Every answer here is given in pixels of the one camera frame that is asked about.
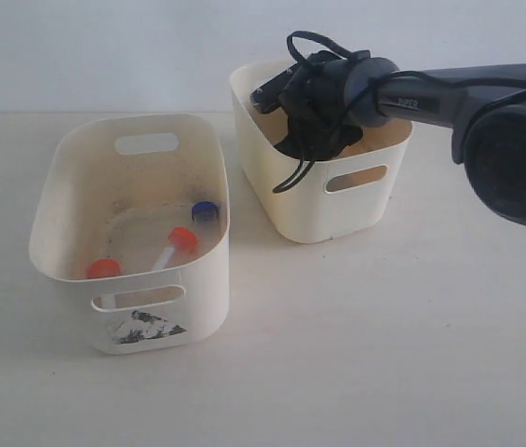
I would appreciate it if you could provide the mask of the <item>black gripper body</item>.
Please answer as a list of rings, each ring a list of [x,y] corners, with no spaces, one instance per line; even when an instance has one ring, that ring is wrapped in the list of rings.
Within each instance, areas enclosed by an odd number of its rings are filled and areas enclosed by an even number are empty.
[[[347,145],[358,142],[363,131],[339,116],[345,108],[344,82],[346,59],[330,51],[319,51],[296,62],[311,71],[306,85],[305,116],[287,115],[286,136],[275,148],[281,154],[305,161],[327,161],[339,155]]]

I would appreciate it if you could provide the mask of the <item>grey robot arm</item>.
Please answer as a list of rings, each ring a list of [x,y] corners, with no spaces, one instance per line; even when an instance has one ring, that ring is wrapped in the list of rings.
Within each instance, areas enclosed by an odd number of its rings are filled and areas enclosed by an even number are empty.
[[[496,215],[526,226],[526,63],[404,70],[360,51],[298,60],[255,99],[282,109],[280,145],[317,162],[340,154],[365,129],[405,120],[448,129],[452,161]]]

